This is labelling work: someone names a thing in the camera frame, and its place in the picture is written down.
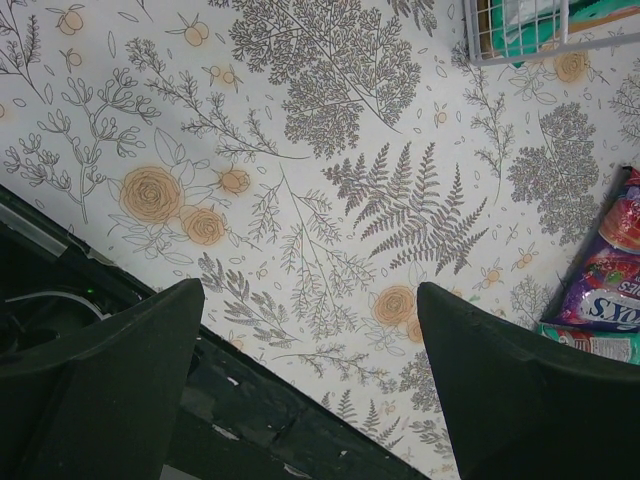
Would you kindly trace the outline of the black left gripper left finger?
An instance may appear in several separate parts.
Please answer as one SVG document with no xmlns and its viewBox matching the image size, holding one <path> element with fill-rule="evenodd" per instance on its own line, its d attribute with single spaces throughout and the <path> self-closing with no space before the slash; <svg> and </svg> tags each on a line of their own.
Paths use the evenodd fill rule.
<svg viewBox="0 0 640 480">
<path fill-rule="evenodd" d="M 157 479 L 204 306 L 183 280 L 1 359 L 4 479 Z"/>
</svg>

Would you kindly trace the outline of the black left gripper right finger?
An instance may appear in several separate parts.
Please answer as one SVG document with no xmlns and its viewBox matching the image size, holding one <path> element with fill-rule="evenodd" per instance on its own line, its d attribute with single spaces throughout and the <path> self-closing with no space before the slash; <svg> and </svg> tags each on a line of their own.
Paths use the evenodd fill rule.
<svg viewBox="0 0 640 480">
<path fill-rule="evenodd" d="M 431 282 L 416 298 L 461 478 L 638 478 L 638 367 L 562 346 Z"/>
</svg>

